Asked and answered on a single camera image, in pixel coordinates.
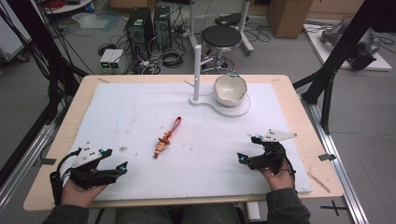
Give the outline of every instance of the bowl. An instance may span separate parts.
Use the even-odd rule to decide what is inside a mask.
[[[216,100],[222,105],[239,105],[247,95],[248,86],[238,75],[222,75],[213,85]]]

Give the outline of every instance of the plastic figure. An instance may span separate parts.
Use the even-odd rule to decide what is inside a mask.
[[[158,142],[157,147],[155,148],[155,152],[153,156],[155,159],[157,159],[158,155],[160,155],[160,153],[164,151],[166,147],[171,144],[172,132],[175,130],[175,128],[178,126],[180,122],[181,122],[181,117],[177,117],[174,126],[172,127],[172,130],[164,133],[163,138],[158,138],[158,140],[160,141]]]

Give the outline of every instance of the black sleeve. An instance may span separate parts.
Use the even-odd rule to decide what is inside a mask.
[[[280,189],[267,193],[268,224],[305,224],[311,214],[301,203],[294,189]]]
[[[52,208],[42,224],[87,224],[90,210],[73,205],[58,205]]]

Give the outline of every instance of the black stool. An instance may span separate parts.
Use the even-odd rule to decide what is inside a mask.
[[[201,40],[204,46],[216,51],[216,57],[206,57],[206,59],[213,58],[215,62],[207,63],[206,66],[208,64],[212,66],[204,69],[204,73],[210,70],[216,70],[218,74],[222,74],[222,71],[234,72],[233,62],[223,57],[222,52],[237,49],[239,47],[242,36],[237,30],[226,25],[209,26],[202,31]]]

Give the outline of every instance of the floor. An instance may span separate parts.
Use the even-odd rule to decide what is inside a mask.
[[[121,34],[125,21],[112,14],[101,14],[109,19],[106,29],[78,29],[65,14],[58,18],[60,26],[71,31],[66,39],[73,46],[95,74],[101,74],[100,56],[97,49],[114,41],[114,35]],[[214,24],[216,15],[208,16],[205,26]],[[203,18],[197,19],[197,28],[203,25]],[[267,25],[265,18],[252,17],[249,22]],[[255,51],[247,56],[240,49],[227,53],[236,64],[239,74],[283,74],[292,82],[300,80],[319,70],[320,60],[305,34],[296,39],[274,38],[271,31],[262,31],[270,37],[269,42],[251,42]],[[396,41],[395,35],[380,34]],[[178,69],[164,68],[161,74],[192,74],[193,51],[186,40],[184,63]],[[379,54],[396,67],[396,46],[387,46],[393,53],[382,49]],[[85,65],[72,53],[74,63],[87,70]],[[0,165],[3,166],[13,150],[26,135],[32,124],[48,103],[48,81],[40,74],[35,62],[23,63],[14,60],[0,68]],[[330,132],[346,167],[347,174],[359,197],[367,219],[371,223],[396,222],[396,69],[389,72],[352,71],[340,69],[333,85]],[[301,87],[297,93],[306,91]],[[23,201],[26,197],[38,167],[32,167],[23,179],[7,207],[0,214],[0,223],[31,223],[43,220],[48,212],[26,212]],[[304,200],[312,213],[312,223],[353,223],[344,208],[343,198]],[[324,206],[338,209],[326,209]],[[266,205],[260,203],[261,217],[265,219]],[[93,223],[98,211],[91,212]],[[107,209],[101,223],[112,223],[114,210]]]

